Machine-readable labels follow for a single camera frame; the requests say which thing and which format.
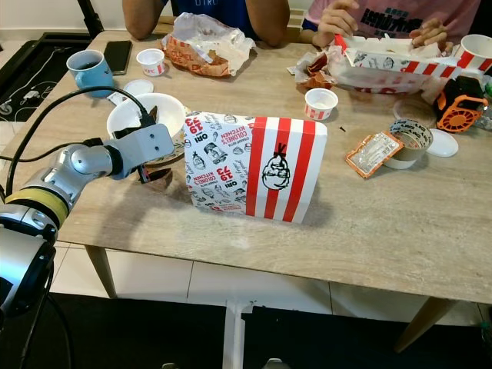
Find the hand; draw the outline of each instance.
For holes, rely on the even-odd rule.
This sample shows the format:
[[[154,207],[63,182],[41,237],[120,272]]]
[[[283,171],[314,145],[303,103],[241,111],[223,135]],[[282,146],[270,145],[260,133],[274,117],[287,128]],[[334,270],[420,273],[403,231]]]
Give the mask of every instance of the hand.
[[[355,0],[337,0],[323,10],[313,38],[316,46],[323,48],[333,40],[334,35],[352,36],[358,30],[357,22],[348,14],[348,9],[359,9],[359,4]]]
[[[453,49],[453,43],[446,41],[446,27],[444,27],[442,22],[437,18],[425,22],[419,29],[414,29],[410,32],[410,37],[413,39],[412,45],[415,48],[427,46],[436,42],[439,49],[442,52],[446,52],[446,54],[450,54]]]

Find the person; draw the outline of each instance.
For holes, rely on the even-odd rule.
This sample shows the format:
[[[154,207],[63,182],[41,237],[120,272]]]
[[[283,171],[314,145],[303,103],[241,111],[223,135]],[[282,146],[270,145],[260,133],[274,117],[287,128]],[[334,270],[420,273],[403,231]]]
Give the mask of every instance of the person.
[[[122,0],[125,25],[136,39],[148,37],[168,0]],[[206,14],[247,37],[270,46],[280,44],[290,17],[288,0],[174,0],[182,12]]]
[[[414,47],[439,44],[450,52],[470,30],[480,0],[314,0],[301,41],[323,48],[344,37],[412,38]]]

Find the smartphone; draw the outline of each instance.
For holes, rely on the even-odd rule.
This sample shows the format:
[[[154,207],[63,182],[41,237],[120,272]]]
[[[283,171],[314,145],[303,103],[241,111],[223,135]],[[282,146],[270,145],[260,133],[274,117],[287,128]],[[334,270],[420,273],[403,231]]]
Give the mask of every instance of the smartphone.
[[[113,75],[124,75],[130,60],[131,41],[110,41],[106,45],[105,59]]]

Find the paper wrapper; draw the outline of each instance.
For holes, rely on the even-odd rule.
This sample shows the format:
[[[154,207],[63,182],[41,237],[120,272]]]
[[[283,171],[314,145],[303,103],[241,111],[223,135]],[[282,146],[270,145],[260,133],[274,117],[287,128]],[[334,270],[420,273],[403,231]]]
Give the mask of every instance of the paper wrapper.
[[[238,28],[231,28],[207,15],[182,13],[174,30],[161,40],[166,57],[199,75],[235,75],[255,46]]]
[[[196,207],[302,222],[323,158],[325,125],[196,111],[184,132],[186,182]]]
[[[295,83],[305,88],[331,88],[334,79],[327,73],[327,54],[307,52],[294,67]]]

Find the yellow band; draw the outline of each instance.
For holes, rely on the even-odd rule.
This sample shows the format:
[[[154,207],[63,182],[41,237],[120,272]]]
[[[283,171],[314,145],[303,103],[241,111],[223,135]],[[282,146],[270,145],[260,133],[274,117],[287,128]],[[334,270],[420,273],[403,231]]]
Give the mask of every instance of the yellow band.
[[[33,200],[39,204],[43,204],[45,207],[53,211],[58,218],[60,227],[68,216],[68,210],[65,203],[51,192],[42,190],[40,188],[24,188],[20,191],[14,192],[5,199],[5,203],[13,202],[15,200]]]

